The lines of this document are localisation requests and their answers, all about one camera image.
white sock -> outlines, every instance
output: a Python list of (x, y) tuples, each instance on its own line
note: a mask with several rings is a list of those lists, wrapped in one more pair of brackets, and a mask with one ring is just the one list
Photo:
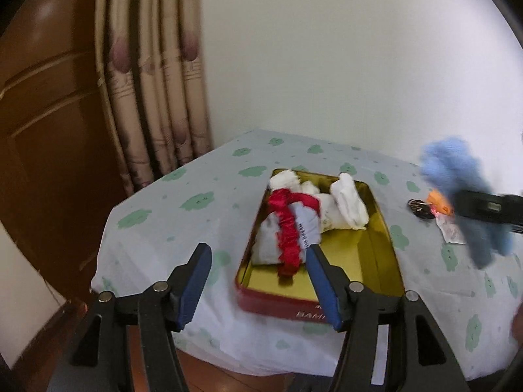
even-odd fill
[(305, 181), (301, 184), (301, 192), (316, 196), (317, 194), (320, 194), (320, 189), (316, 187), (312, 181)]
[(293, 193), (301, 193), (300, 179), (294, 171), (286, 169), (273, 176), (269, 181), (269, 187), (272, 191), (279, 188), (288, 188)]
[(328, 193), (317, 194), (314, 197), (320, 200), (320, 225), (322, 233), (333, 229), (349, 230), (350, 225), (338, 209), (334, 196)]
[(369, 222), (367, 208), (356, 190), (354, 180), (347, 173), (341, 173), (339, 180), (330, 185), (330, 193), (338, 204), (339, 211), (353, 230), (364, 230)]

curtain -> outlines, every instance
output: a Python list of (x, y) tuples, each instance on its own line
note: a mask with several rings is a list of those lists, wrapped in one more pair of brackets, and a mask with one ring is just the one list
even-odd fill
[(95, 46), (128, 195), (209, 151), (199, 0), (96, 0)]

light blue bedsheet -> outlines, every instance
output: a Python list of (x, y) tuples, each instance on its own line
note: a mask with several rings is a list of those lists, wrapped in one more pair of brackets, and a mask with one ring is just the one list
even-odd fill
[(510, 323), (523, 287), (521, 241), (515, 256), (475, 270), (465, 246), (445, 245), (434, 221), (418, 220), (406, 207), (429, 192), (416, 165), (307, 137), (246, 133), (115, 207), (93, 289), (117, 296), (142, 292), (206, 242), (213, 266), (193, 322), (175, 334), (177, 347), (245, 374), (332, 375), (343, 335), (326, 324), (245, 313), (236, 305), (234, 276), (275, 168), (343, 171), (369, 184), (389, 225), (406, 289), (427, 303), (466, 377), (506, 366), (516, 351)]

wooden door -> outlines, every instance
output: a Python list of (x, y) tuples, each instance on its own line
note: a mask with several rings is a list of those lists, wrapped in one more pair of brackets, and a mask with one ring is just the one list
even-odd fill
[(25, 0), (0, 38), (0, 220), (56, 290), (84, 300), (107, 216), (125, 199), (94, 12), (95, 0)]

blue cloth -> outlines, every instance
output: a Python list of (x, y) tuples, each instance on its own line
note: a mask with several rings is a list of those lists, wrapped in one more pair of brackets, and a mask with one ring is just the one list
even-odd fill
[[(470, 155), (467, 144), (458, 137), (425, 146), (421, 173), (452, 205), (456, 192), (460, 190), (492, 192), (480, 175), (479, 161)], [(485, 268), (492, 262), (493, 252), (504, 256), (512, 253), (510, 226), (463, 218), (458, 214), (456, 223), (478, 268)]]

